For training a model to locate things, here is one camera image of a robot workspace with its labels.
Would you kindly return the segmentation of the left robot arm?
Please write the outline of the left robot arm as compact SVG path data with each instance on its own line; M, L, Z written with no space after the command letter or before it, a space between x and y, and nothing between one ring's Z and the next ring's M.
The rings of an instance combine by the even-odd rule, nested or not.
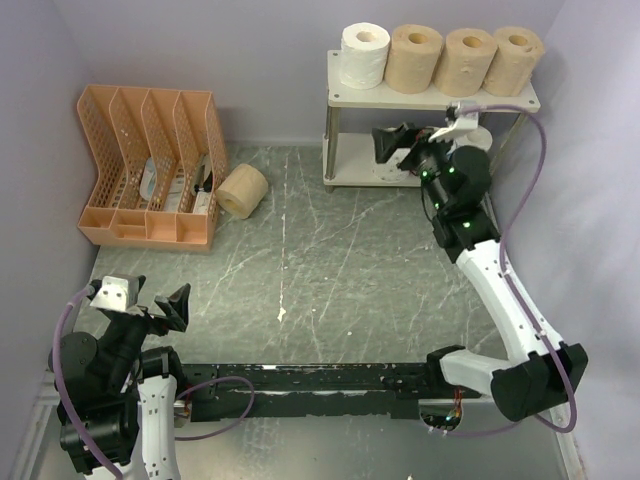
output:
M138 301L143 275L92 280L66 304L49 355L59 443L83 479L177 479L174 403L187 375L171 347L145 340L189 323L190 284Z

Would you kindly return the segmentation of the white roll front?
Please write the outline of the white roll front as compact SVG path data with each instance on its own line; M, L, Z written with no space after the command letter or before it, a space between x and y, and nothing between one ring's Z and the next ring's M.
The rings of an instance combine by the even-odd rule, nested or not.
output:
M379 25L361 22L349 25L341 35L339 78L356 90L377 87L384 77L391 38Z

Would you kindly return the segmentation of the brown roll front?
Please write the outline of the brown roll front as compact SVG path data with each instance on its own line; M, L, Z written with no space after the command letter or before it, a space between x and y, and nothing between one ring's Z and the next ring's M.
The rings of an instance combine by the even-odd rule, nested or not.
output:
M497 50L483 88L498 97L518 96L545 54L544 44L535 32L523 27L501 27L493 37Z

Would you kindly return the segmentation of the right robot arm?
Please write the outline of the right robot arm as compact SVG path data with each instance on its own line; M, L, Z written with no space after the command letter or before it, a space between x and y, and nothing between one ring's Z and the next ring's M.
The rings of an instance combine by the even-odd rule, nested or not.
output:
M426 390L443 398L467 387L491 397L512 423L574 401L587 352L549 325L512 270L503 238L481 205L491 186L487 152L433 142L435 132L413 124L375 128L374 161L417 177L436 242L480 296L507 357L477 355L461 346L440 349L427 358Z

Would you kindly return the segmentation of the white patterned paper roll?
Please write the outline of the white patterned paper roll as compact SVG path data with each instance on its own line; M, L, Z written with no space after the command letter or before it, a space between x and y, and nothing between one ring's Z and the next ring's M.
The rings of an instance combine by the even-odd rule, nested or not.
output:
M479 126L459 139L460 146L473 146L485 152L491 149L492 144L493 136L491 132L483 126Z

